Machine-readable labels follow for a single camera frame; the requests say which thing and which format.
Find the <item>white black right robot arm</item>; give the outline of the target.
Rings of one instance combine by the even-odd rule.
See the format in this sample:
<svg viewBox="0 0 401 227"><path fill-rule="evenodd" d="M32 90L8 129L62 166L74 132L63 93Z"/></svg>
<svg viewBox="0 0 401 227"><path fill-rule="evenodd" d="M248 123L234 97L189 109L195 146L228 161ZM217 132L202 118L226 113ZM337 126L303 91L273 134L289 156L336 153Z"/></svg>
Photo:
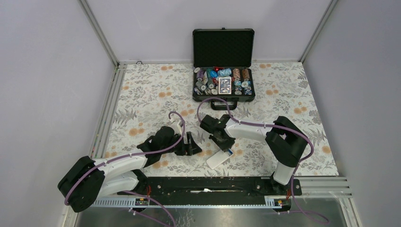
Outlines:
<svg viewBox="0 0 401 227"><path fill-rule="evenodd" d="M278 163L273 173L271 188L283 195L290 189L290 178L298 165L309 139L286 117L279 116L272 123L235 120L225 114L219 119L206 115L200 127L219 147L219 152L207 161L214 169L232 155L236 139L244 138L265 142Z"/></svg>

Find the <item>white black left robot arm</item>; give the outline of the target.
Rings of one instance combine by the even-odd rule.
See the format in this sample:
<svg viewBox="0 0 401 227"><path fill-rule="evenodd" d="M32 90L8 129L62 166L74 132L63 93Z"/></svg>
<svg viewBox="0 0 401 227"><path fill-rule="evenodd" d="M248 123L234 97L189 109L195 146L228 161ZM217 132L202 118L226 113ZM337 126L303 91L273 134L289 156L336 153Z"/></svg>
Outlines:
<svg viewBox="0 0 401 227"><path fill-rule="evenodd" d="M65 204L82 212L95 200L122 191L142 194L147 187L140 169L151 166L166 153L193 156L202 151L190 132L186 137L170 126L163 126L131 152L111 157L81 157L59 181L57 188Z"/></svg>

